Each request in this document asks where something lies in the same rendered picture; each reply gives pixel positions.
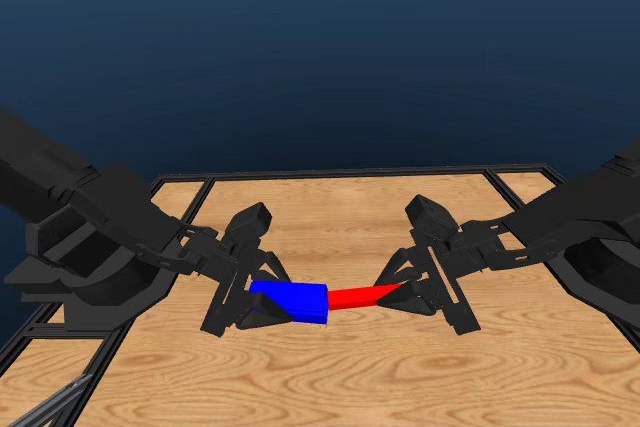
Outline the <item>thin red peg bar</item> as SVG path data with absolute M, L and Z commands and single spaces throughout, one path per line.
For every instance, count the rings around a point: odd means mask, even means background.
M 328 292 L 328 310 L 336 311 L 374 306 L 378 300 L 398 287 L 400 287 L 400 284 L 330 290 Z

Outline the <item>blue hollow socket block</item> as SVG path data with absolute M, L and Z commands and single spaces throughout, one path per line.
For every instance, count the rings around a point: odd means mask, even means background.
M 327 323 L 328 288 L 325 284 L 254 280 L 249 291 L 264 293 L 282 307 L 294 322 Z

